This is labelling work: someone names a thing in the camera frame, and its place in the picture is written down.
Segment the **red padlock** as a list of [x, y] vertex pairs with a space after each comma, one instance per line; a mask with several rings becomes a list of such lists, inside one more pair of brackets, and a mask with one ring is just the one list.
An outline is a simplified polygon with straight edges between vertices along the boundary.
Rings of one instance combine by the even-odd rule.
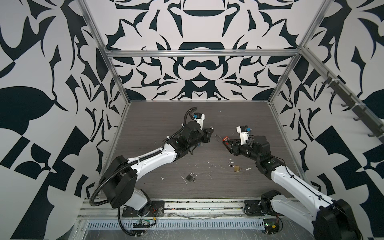
[[219, 143], [222, 143], [223, 145], [229, 145], [229, 137], [220, 137], [219, 135], [215, 135], [215, 140], [218, 141]]

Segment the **black padlock with keys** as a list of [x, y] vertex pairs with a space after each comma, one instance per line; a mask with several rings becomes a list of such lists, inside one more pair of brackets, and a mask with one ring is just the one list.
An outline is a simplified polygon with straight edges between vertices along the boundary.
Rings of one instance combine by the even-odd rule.
[[189, 183], [195, 183], [197, 181], [197, 175], [195, 173], [190, 173], [187, 176], [182, 176], [180, 174], [180, 176], [182, 177], [186, 185], [188, 185]]

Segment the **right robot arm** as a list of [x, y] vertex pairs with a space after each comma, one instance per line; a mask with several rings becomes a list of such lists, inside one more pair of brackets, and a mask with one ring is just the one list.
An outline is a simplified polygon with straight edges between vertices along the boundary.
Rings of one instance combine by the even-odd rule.
[[294, 203], [282, 194], [269, 192], [269, 203], [275, 213], [305, 228], [316, 240], [363, 239], [351, 206], [342, 199], [334, 200], [322, 194], [295, 175], [283, 159], [272, 155], [266, 137], [223, 139], [222, 143], [234, 156], [255, 161], [261, 174], [298, 200]]

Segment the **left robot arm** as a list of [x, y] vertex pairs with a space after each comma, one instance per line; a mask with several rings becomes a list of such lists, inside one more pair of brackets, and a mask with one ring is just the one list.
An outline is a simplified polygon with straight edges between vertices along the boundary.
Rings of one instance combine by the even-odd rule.
[[181, 128], [162, 141], [162, 145], [146, 154], [134, 158], [116, 157], [99, 181], [89, 198], [92, 207], [110, 204], [113, 209], [130, 207], [140, 216], [147, 214], [151, 200], [136, 188], [137, 181], [151, 171], [192, 154], [201, 143], [209, 143], [213, 127], [204, 127], [205, 115], [197, 108], [189, 109]]

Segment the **large brass padlock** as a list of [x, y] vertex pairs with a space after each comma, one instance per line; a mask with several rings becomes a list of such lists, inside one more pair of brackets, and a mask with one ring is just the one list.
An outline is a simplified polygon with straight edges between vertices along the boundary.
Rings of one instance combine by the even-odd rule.
[[229, 162], [229, 167], [234, 169], [234, 172], [238, 173], [241, 171], [241, 167], [238, 165], [235, 165], [234, 162]]

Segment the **right green circuit board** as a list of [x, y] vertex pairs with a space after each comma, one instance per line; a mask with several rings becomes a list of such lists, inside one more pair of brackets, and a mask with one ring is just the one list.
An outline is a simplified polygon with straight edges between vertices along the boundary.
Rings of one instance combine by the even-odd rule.
[[279, 223], [272, 219], [264, 220], [264, 228], [263, 233], [266, 235], [275, 235], [281, 230]]

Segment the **green circuit board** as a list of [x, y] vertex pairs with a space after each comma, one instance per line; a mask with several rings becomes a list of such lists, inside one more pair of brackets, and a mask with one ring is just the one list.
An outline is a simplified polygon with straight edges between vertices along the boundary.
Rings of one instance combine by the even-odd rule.
[[133, 223], [132, 227], [133, 228], [150, 228], [152, 226], [155, 226], [156, 224], [157, 224], [156, 218], [153, 218], [152, 221], [141, 219], [137, 223]]
[[266, 235], [275, 235], [281, 230], [279, 223], [272, 219], [264, 220], [264, 228], [263, 233]]

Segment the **left green circuit board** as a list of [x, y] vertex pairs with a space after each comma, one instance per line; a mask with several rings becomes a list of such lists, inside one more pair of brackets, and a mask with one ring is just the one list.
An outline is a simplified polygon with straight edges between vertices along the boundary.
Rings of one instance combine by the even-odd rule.
[[152, 226], [155, 226], [156, 224], [157, 224], [156, 218], [153, 218], [152, 221], [141, 219], [137, 223], [133, 223], [132, 227], [133, 228], [150, 228]]

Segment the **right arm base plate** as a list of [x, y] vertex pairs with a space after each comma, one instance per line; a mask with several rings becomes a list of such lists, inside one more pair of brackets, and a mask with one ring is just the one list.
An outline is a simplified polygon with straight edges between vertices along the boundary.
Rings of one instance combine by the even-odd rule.
[[275, 216], [279, 217], [281, 214], [275, 212], [272, 208], [270, 201], [266, 199], [261, 200], [245, 200], [244, 213], [249, 217], [255, 216]]

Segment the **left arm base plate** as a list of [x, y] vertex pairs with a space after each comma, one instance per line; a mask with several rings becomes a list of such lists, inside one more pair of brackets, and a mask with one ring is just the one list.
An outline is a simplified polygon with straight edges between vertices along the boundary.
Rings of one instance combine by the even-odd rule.
[[141, 210], [135, 210], [132, 207], [124, 207], [123, 218], [151, 217], [155, 213], [163, 213], [165, 201], [150, 201]]

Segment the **aluminium mounting rail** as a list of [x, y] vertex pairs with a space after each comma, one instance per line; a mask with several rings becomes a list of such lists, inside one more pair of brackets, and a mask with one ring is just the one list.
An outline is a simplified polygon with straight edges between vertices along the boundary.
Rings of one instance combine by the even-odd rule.
[[[165, 199], [161, 212], [168, 215], [180, 216], [209, 216], [209, 215], [242, 215], [244, 213], [245, 199]], [[92, 207], [85, 201], [80, 209], [79, 216], [112, 216], [116, 210], [110, 205]]]

